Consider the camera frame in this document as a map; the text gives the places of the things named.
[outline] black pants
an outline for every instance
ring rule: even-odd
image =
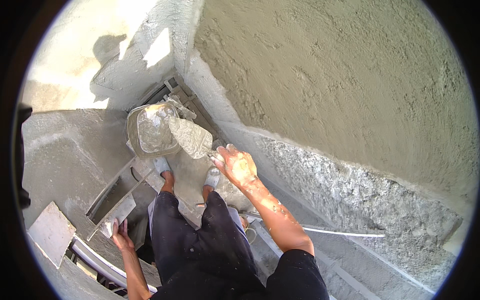
[[[257,274],[252,251],[217,192],[208,194],[202,227],[193,229],[178,210],[169,192],[156,197],[152,218],[152,246],[162,284],[186,264],[216,257]]]

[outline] left hand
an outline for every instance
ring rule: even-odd
[[[118,249],[122,251],[135,251],[135,245],[132,240],[128,237],[127,233],[128,221],[125,219],[122,224],[119,226],[119,221],[115,218],[113,222],[113,234],[112,240],[117,245]]]

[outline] hand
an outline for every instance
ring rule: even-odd
[[[127,250],[135,251],[135,245],[127,234],[127,225],[127,219],[125,219],[122,224],[120,224],[120,227],[117,218],[115,218],[115,221],[113,222],[112,240],[121,252]]]
[[[236,187],[246,188],[258,179],[257,166],[249,153],[237,150],[233,144],[228,144],[226,148],[218,147],[216,150],[225,162],[212,157],[213,163]]]

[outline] forearm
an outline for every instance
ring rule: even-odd
[[[313,244],[301,225],[259,179],[240,187],[252,202],[277,246],[286,252],[301,249],[314,255]]]
[[[148,290],[140,261],[134,249],[122,251],[125,272],[127,273],[127,290],[130,300],[146,300],[151,294]]]

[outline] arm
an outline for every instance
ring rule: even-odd
[[[119,228],[118,220],[115,219],[112,239],[123,257],[125,272],[127,273],[128,298],[130,300],[146,300],[151,297],[151,294],[140,267],[137,252],[135,252],[135,245],[128,237],[127,225],[127,219],[125,219]]]
[[[212,157],[213,163],[252,202],[277,246],[283,252],[300,249],[314,255],[310,237],[258,178],[252,156],[232,144],[217,151],[225,162]]]

